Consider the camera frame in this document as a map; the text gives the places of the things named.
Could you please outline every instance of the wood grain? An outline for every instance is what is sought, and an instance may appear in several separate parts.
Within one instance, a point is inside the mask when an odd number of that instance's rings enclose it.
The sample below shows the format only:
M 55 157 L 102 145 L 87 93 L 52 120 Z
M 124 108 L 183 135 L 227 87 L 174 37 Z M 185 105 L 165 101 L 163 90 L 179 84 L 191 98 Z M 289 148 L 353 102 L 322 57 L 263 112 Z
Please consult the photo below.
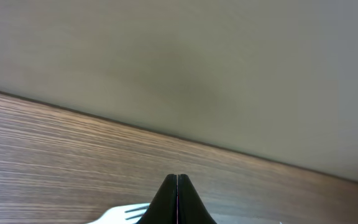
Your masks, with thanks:
M 188 174 L 218 223 L 358 223 L 358 184 L 0 94 L 0 223 L 86 223 Z

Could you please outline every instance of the white utensil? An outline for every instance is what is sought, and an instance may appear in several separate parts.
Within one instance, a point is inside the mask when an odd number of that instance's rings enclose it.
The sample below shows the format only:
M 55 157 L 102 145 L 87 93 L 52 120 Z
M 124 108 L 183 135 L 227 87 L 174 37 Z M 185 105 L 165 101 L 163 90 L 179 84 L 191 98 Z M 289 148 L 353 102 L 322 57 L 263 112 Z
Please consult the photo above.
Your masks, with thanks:
M 149 205 L 150 203 L 139 203 L 110 208 L 98 220 L 88 224 L 135 224 Z

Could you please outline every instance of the brown wood grain surface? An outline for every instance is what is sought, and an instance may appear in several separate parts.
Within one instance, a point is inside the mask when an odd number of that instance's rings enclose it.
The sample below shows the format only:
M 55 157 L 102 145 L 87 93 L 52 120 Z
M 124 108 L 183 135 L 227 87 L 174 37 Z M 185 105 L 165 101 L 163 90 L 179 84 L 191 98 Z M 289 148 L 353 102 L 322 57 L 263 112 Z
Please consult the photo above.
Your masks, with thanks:
M 86 223 L 188 174 L 218 223 L 358 224 L 358 184 L 0 94 L 0 223 Z

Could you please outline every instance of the white object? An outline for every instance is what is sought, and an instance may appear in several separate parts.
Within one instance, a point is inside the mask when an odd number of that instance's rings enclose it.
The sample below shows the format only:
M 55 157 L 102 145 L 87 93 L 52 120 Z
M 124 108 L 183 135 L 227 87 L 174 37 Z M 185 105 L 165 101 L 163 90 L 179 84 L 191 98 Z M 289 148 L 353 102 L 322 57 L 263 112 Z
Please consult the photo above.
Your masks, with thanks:
M 150 203 L 139 203 L 110 208 L 98 220 L 88 224 L 135 224 L 149 205 Z

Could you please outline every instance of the wooden surface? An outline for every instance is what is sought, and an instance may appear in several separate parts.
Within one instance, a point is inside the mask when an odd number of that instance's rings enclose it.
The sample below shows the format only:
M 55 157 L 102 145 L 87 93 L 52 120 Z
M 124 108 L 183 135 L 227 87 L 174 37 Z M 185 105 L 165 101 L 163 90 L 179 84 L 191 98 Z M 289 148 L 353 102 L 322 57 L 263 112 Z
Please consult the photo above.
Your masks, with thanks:
M 358 184 L 0 94 L 0 223 L 86 223 L 188 174 L 218 223 L 358 224 Z

